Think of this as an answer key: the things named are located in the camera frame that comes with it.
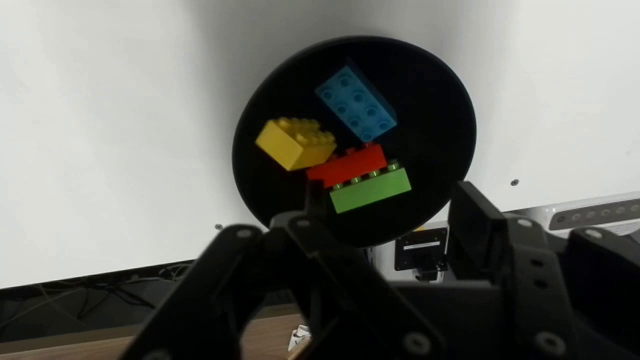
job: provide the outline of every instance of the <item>lego brick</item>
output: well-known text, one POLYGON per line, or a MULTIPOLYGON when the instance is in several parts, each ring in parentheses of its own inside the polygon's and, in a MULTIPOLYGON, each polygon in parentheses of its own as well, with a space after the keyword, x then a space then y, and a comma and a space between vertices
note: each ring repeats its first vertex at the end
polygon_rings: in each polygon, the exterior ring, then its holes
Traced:
POLYGON ((323 132, 317 120, 280 118, 265 124, 257 145, 292 172, 327 162, 336 150, 336 138, 323 132))
POLYGON ((353 177, 363 177, 383 167, 386 167, 383 145, 371 143, 359 152, 309 167, 307 177, 323 181, 325 188, 334 188, 336 183, 344 183, 353 177))
POLYGON ((336 214, 344 214, 410 190, 412 183, 406 170, 390 166, 385 173, 332 190, 331 198, 336 214))
POLYGON ((383 95, 350 66, 328 78, 317 93, 363 140, 371 141, 397 125, 383 95))

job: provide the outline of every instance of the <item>blue lego brick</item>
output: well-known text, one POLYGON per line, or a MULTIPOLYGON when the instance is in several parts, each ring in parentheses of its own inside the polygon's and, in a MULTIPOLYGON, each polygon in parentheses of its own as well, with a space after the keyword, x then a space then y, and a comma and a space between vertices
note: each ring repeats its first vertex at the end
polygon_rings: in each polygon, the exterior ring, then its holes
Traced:
POLYGON ((371 141, 397 125, 392 110, 350 66, 328 78, 317 87, 317 93, 363 141, 371 141))

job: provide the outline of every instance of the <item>yellow lego brick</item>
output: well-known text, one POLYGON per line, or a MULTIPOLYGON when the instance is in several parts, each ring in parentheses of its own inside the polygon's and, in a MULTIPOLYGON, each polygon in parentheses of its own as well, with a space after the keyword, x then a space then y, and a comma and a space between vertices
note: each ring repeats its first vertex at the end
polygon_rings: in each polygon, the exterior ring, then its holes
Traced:
POLYGON ((289 172, 323 164, 336 150, 336 138, 307 118, 268 120, 257 143, 289 172))

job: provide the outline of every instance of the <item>black round platform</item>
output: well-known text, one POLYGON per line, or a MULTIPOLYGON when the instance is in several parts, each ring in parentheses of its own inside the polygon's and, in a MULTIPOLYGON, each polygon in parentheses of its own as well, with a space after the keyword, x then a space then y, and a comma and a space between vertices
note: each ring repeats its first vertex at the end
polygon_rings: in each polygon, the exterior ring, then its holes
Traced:
POLYGON ((477 143, 470 95, 458 76, 430 51, 389 38, 340 38, 317 44, 275 70, 257 89, 237 127, 235 175, 240 196, 262 224, 289 210, 304 210, 307 172, 285 172, 257 145, 272 118, 314 118, 338 140, 338 154, 363 141, 314 93, 347 63, 395 108, 398 125, 377 138, 386 158, 408 172, 412 192, 334 214, 331 198, 314 186, 314 214, 336 238, 372 245, 406 234, 432 217, 467 175, 477 143))

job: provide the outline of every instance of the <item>red lego brick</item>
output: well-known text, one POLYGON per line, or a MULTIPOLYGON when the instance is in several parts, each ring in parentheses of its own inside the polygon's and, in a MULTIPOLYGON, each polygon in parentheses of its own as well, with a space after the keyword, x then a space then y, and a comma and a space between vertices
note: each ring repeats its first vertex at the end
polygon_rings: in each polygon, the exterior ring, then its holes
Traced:
POLYGON ((360 177, 383 167, 386 167, 383 145, 371 143, 359 152, 349 152, 343 158, 309 167, 307 177, 323 181, 325 188, 334 188, 336 183, 344 183, 353 177, 360 177))

